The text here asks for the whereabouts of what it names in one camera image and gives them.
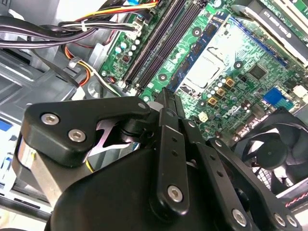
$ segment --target blue component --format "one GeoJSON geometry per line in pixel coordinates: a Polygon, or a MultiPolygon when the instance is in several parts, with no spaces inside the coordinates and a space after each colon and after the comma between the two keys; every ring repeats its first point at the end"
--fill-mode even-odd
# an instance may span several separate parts
{"type": "Polygon", "coordinates": [[[294,104],[286,99],[277,88],[273,88],[266,93],[263,100],[273,105],[275,108],[284,107],[285,109],[290,110],[294,107],[294,104]]]}
{"type": "Polygon", "coordinates": [[[265,50],[268,54],[270,54],[274,59],[276,59],[282,66],[287,66],[288,63],[278,57],[271,49],[269,49],[267,46],[265,46],[260,40],[258,40],[254,35],[253,33],[251,33],[249,30],[247,30],[239,21],[237,21],[235,18],[233,17],[230,17],[230,20],[232,22],[234,22],[236,24],[236,26],[238,28],[240,28],[246,35],[248,35],[248,37],[250,39],[252,39],[256,44],[258,44],[263,50],[265,50]]]}
{"type": "Polygon", "coordinates": [[[139,0],[128,0],[128,3],[129,3],[130,5],[135,6],[135,5],[138,5],[138,4],[139,4],[139,0]]]}
{"type": "Polygon", "coordinates": [[[13,127],[12,124],[9,124],[7,122],[4,122],[3,120],[0,119],[0,130],[2,131],[8,131],[11,127],[13,127]]]}
{"type": "Polygon", "coordinates": [[[177,88],[181,85],[182,81],[185,79],[186,75],[197,61],[197,59],[201,56],[202,52],[206,49],[209,42],[212,40],[214,35],[220,29],[220,27],[224,24],[226,19],[229,17],[229,14],[224,12],[217,12],[212,19],[207,24],[204,29],[201,37],[198,39],[194,47],[191,49],[188,57],[181,64],[181,67],[174,74],[171,81],[169,82],[167,88],[175,92],[177,88]]]}

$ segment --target bolt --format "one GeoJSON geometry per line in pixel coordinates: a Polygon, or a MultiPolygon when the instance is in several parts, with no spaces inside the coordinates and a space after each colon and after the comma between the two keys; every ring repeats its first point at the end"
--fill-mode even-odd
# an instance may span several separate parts
{"type": "Polygon", "coordinates": [[[241,213],[240,210],[238,210],[238,209],[232,210],[232,215],[233,215],[234,219],[237,221],[237,223],[239,223],[243,227],[246,227],[247,220],[246,220],[245,216],[243,215],[243,213],[241,213]]]}
{"type": "Polygon", "coordinates": [[[168,187],[168,195],[174,202],[181,202],[183,200],[183,194],[181,190],[174,185],[168,187]]]}
{"type": "Polygon", "coordinates": [[[294,227],[297,227],[297,222],[291,217],[290,215],[287,215],[287,220],[290,222],[291,225],[294,227]]]}
{"type": "Polygon", "coordinates": [[[70,130],[68,133],[68,137],[70,140],[78,143],[81,143],[86,140],[86,134],[78,129],[70,130]]]}
{"type": "Polygon", "coordinates": [[[196,126],[192,121],[189,121],[188,124],[193,128],[196,126]]]}
{"type": "Polygon", "coordinates": [[[222,147],[221,142],[220,142],[220,141],[218,141],[218,140],[215,140],[215,144],[216,144],[217,146],[219,146],[219,147],[222,147]]]}
{"type": "Polygon", "coordinates": [[[276,219],[276,221],[281,225],[285,227],[285,221],[283,220],[283,218],[278,214],[278,213],[274,213],[274,217],[276,219]]]}
{"type": "Polygon", "coordinates": [[[138,106],[141,107],[142,109],[146,109],[146,106],[142,103],[139,103],[138,106]]]}
{"type": "Polygon", "coordinates": [[[56,125],[60,122],[59,117],[51,113],[42,115],[41,120],[44,124],[47,125],[56,125]]]}

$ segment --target orange wire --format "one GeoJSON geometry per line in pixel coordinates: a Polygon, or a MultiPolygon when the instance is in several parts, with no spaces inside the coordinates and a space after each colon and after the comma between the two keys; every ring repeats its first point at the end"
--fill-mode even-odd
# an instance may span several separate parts
{"type": "MultiPolygon", "coordinates": [[[[65,47],[64,49],[64,52],[65,52],[65,55],[66,57],[71,60],[73,58],[73,55],[72,53],[69,51],[69,49],[67,48],[67,46],[65,47]]],[[[84,86],[89,80],[90,80],[90,77],[91,77],[91,73],[89,71],[89,69],[87,69],[86,67],[84,67],[87,71],[87,76],[86,78],[79,84],[81,87],[84,86]]]]}

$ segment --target cable tie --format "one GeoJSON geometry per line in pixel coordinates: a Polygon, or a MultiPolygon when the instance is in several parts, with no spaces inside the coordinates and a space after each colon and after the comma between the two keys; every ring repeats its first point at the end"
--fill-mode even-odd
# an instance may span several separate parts
{"type": "Polygon", "coordinates": [[[86,32],[86,31],[88,30],[88,29],[86,28],[85,21],[87,21],[87,19],[81,21],[81,29],[82,29],[83,32],[86,32]]]}

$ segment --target fan grille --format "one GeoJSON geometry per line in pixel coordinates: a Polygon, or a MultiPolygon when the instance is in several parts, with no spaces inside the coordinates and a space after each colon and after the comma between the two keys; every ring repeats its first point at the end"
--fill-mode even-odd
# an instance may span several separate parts
{"type": "MultiPolygon", "coordinates": [[[[255,172],[257,172],[258,169],[259,169],[259,167],[253,167],[252,171],[255,173],[255,172]]],[[[262,168],[257,177],[270,190],[271,172],[262,168]]],[[[289,178],[286,179],[286,185],[288,187],[293,186],[293,183],[290,181],[289,178]]]]}

